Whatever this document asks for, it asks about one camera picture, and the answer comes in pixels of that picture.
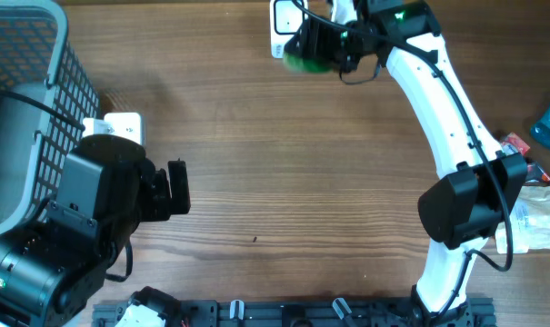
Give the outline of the green lid jar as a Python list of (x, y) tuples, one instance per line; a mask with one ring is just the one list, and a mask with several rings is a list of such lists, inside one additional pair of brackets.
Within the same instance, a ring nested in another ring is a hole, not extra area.
[(283, 53), (283, 65), (287, 70), (302, 74), (326, 74), (332, 71), (332, 68), (312, 59), (304, 59), (296, 54), (287, 51)]

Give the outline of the red white packet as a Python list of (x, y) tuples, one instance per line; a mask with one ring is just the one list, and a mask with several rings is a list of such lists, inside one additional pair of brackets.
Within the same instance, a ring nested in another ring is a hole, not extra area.
[(521, 154), (526, 156), (530, 150), (530, 146), (517, 134), (509, 133), (503, 136), (500, 140), (502, 150), (505, 154)]

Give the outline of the black red snack packet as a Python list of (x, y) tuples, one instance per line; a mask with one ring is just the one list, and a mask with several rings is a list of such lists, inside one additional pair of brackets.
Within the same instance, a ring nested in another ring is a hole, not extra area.
[(537, 161), (526, 157), (527, 175), (525, 185), (550, 185), (550, 176)]

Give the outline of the beige PanTree snack pouch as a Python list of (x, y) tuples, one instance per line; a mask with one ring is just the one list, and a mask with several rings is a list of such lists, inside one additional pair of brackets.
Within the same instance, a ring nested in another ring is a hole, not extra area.
[(550, 250), (550, 186), (524, 186), (510, 222), (515, 254)]

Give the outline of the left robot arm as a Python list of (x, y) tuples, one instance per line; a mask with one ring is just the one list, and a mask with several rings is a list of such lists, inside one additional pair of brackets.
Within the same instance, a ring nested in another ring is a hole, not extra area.
[(191, 208), (185, 161), (158, 169), (120, 136), (83, 138), (65, 157), (56, 193), (0, 234), (0, 326), (64, 326), (87, 305), (140, 223)]

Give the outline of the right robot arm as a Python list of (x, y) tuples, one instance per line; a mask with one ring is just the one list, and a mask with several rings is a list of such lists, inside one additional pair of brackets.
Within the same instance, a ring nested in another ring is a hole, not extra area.
[(471, 105), (450, 63), (442, 28), (424, 1), (334, 1), (329, 16), (297, 3), (302, 23), (284, 59), (308, 72), (353, 72), (373, 55), (405, 93), (432, 151), (437, 182), (417, 210), (430, 244), (411, 294), (410, 323), (460, 320), (475, 259), (510, 213), (525, 182), (521, 154), (506, 154)]

